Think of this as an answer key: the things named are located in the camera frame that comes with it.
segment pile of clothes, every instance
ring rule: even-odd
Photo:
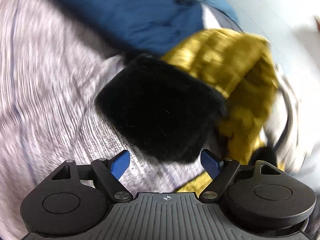
[[[210,4],[0,0],[3,240],[26,234],[22,199],[66,159],[129,150],[133,195],[201,191],[204,147],[300,170],[313,140],[268,41]]]

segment black fuzzy cloth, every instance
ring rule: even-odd
[[[141,55],[99,93],[96,105],[148,156],[190,163],[225,113],[215,89],[152,56]]]
[[[277,156],[275,150],[270,146],[265,146],[256,149],[249,160],[248,165],[254,165],[257,160],[262,160],[267,163],[270,163],[271,165],[277,166]]]

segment gray fabric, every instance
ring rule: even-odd
[[[93,101],[123,67],[120,55],[51,0],[0,0],[0,237],[21,239],[22,199],[66,159],[89,164],[131,151],[120,179],[171,192],[203,171],[146,160],[99,116]]]

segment blue fabric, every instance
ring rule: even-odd
[[[236,14],[236,11],[232,8],[232,6],[227,2],[227,0],[202,0],[212,7],[222,11],[226,14],[231,20],[233,20],[236,24],[239,24],[239,20]]]
[[[198,0],[58,0],[123,50],[165,54],[203,28]]]

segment yellow knit garment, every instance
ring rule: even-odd
[[[219,134],[228,138],[228,157],[247,164],[252,152],[263,145],[259,132],[270,114],[278,87],[268,41],[230,29],[202,30],[162,59],[225,97],[228,115],[218,124]],[[210,182],[204,173],[179,191],[200,193],[200,188]]]

